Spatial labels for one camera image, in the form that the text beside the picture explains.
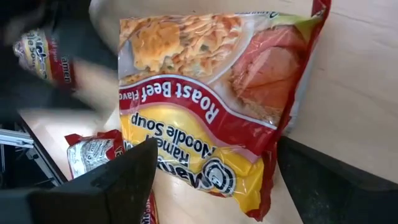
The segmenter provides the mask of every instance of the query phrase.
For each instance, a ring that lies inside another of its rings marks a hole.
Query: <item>ramen noodle soup package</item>
[[[262,220],[276,141],[330,8],[154,16],[120,21],[119,106],[125,146],[156,138],[157,167],[234,197]]]
[[[76,86],[72,60],[58,54],[57,39],[42,30],[31,30],[14,44],[19,65],[59,86],[74,89]]]
[[[68,162],[73,178],[77,178],[108,161],[121,156],[125,150],[121,132],[118,130],[97,133],[96,136],[82,137],[78,134],[65,136],[70,147],[67,149]],[[151,191],[141,224],[159,224],[155,195]]]

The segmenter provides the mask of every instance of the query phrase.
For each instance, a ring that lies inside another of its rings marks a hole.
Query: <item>wooden table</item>
[[[308,15],[311,1],[113,0],[98,1],[91,15],[100,34],[116,49],[117,17],[268,9]],[[397,11],[398,2],[394,0],[333,1],[318,43],[308,91],[290,135],[309,147],[394,182],[398,182]],[[65,117],[43,111],[22,115],[68,178],[67,143],[63,136],[90,135],[103,126],[100,119],[89,116],[66,121]],[[271,211],[264,223],[301,223],[279,171],[275,182]],[[255,223],[239,211],[233,199],[204,194],[164,173],[157,173],[154,189],[162,224]]]

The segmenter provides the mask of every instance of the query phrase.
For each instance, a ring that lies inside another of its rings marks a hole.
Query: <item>food image on package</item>
[[[157,167],[234,197],[262,220],[276,141],[330,1],[314,16],[278,12],[120,20],[119,106],[125,147],[156,138]]]

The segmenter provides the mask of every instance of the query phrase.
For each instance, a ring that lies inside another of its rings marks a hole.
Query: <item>red package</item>
[[[311,17],[260,11],[121,19],[123,139],[156,138],[158,169],[234,198],[262,221],[276,142],[330,6],[313,0]]]
[[[122,134],[118,130],[97,133],[96,136],[90,137],[70,134],[65,136],[65,139],[70,145],[67,154],[73,178],[77,178],[126,152],[123,147]],[[152,191],[141,223],[159,224],[155,196]]]

